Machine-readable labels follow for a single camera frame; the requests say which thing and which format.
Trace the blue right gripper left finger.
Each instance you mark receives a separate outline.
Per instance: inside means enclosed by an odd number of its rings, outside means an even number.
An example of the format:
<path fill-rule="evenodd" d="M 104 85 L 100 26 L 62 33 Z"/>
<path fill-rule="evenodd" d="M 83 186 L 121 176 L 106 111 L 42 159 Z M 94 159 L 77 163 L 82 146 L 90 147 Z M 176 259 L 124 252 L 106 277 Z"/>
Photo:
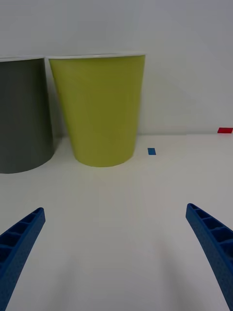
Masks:
<path fill-rule="evenodd" d="M 0 236 L 0 310 L 2 311 L 7 308 L 45 221 L 44 209 L 39 207 Z"/>

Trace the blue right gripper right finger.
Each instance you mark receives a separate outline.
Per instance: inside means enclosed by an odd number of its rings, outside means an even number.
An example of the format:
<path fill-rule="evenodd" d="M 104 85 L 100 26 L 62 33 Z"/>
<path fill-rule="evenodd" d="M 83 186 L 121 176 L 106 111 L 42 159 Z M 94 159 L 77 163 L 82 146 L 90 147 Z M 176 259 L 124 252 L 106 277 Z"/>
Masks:
<path fill-rule="evenodd" d="M 229 310 L 233 309 L 233 231 L 194 204 L 186 219 L 214 272 Z"/>

